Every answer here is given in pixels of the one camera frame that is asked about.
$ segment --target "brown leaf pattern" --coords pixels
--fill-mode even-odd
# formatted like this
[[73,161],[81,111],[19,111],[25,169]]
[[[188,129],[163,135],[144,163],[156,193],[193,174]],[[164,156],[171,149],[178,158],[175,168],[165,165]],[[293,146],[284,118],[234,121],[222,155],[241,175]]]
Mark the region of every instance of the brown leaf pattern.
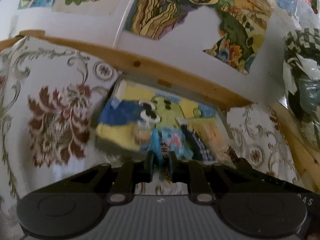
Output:
[[39,101],[28,97],[33,117],[29,121],[30,150],[35,166],[52,163],[68,164],[70,157],[84,158],[84,147],[89,141],[87,111],[91,106],[88,85],[69,85],[59,92],[49,93],[42,87]]

